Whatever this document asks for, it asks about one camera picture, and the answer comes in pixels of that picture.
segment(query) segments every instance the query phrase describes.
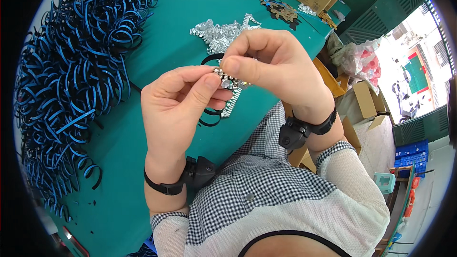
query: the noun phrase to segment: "shirt button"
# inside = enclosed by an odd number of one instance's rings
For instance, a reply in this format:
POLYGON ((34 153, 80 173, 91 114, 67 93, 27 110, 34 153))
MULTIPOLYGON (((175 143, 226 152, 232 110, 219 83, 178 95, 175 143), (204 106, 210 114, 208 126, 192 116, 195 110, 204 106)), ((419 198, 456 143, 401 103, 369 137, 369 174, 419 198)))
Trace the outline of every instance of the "shirt button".
POLYGON ((254 194, 253 193, 249 193, 247 196, 246 196, 246 200, 247 201, 252 201, 254 199, 254 194))

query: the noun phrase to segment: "scooter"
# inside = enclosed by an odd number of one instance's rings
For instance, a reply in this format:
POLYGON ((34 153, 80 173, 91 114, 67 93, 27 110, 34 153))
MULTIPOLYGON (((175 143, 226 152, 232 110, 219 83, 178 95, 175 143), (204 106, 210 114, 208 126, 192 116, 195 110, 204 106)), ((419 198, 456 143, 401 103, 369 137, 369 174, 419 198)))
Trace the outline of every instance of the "scooter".
POLYGON ((411 74, 409 71, 403 71, 404 80, 396 81, 392 84, 392 91, 395 93, 398 99, 398 105, 400 106, 400 114, 403 116, 398 123, 405 123, 416 117, 417 110, 421 105, 418 95, 411 92, 409 82, 411 81, 411 74))

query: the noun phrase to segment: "hand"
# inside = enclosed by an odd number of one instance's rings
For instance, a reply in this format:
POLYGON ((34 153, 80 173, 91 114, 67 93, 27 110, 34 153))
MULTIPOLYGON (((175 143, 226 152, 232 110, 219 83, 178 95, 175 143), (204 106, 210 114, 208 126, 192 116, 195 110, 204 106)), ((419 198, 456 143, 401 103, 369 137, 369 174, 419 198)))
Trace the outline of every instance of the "hand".
POLYGON ((332 93, 288 31, 243 31, 227 48, 221 67, 232 77, 268 89, 291 104, 295 116, 305 122, 323 123, 334 110, 332 93))
POLYGON ((141 91, 148 152, 145 169, 154 183, 175 183, 186 164, 198 119, 205 107, 223 109, 232 92, 218 89, 211 66, 185 66, 166 72, 141 91))

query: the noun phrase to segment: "pile of headbands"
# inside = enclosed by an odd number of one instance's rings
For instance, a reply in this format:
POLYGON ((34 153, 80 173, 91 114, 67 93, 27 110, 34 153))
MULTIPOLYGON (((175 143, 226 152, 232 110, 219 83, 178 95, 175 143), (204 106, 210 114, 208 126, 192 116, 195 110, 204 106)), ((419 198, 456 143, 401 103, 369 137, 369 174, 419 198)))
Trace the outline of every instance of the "pile of headbands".
POLYGON ((156 4, 59 0, 27 35, 15 103, 22 165, 45 208, 67 222, 68 208, 59 200, 79 190, 77 170, 89 178, 98 169, 93 189, 101 181, 100 167, 81 147, 90 140, 89 123, 130 97, 125 54, 140 46, 141 26, 156 4))

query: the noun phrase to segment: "white mesh shirt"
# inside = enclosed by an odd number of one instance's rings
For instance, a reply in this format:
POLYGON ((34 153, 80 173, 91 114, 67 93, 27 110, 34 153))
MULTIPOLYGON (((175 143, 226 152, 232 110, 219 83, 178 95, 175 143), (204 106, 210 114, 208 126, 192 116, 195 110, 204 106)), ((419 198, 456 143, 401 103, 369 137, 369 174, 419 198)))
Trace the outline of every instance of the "white mesh shirt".
POLYGON ((279 102, 197 193, 189 215, 151 217, 159 256, 238 256, 275 231, 323 239, 341 255, 374 253, 390 214, 354 148, 339 141, 324 151, 317 175, 292 167, 277 143, 284 123, 279 102))

